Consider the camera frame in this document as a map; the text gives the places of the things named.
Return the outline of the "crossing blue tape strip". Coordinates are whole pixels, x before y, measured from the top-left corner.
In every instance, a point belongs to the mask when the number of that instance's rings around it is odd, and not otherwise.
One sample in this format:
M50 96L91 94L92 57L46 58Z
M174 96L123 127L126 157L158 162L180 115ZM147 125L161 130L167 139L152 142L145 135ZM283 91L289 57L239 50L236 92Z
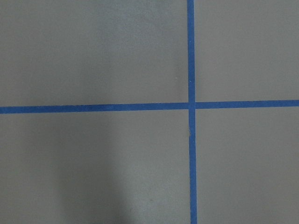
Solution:
M197 177L196 177L196 115L195 115L195 35L194 1L187 1L187 40L188 40L188 124L189 124L189 175L190 175L190 219L192 224L197 217Z

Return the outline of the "long blue tape strip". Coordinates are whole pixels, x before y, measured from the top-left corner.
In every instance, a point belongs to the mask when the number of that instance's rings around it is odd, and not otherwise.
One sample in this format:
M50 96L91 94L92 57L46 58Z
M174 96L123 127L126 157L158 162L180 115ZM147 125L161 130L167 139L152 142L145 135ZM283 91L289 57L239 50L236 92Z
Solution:
M140 104L105 104L105 105L44 105L44 106L5 106L1 114L24 113L68 113L68 112L121 112L121 111L156 111L188 109L228 109L228 108L266 108L298 107L298 100L258 100L258 101L220 101L195 103L140 103Z

